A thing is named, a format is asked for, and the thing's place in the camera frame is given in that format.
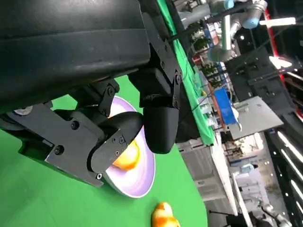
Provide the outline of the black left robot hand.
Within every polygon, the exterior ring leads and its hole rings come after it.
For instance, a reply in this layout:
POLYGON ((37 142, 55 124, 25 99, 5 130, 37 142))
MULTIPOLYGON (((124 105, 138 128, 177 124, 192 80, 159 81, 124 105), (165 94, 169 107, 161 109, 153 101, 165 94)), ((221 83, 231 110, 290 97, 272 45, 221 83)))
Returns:
POLYGON ((0 127, 20 153, 100 187, 144 131, 167 154, 182 70, 146 0, 3 0, 0 127))

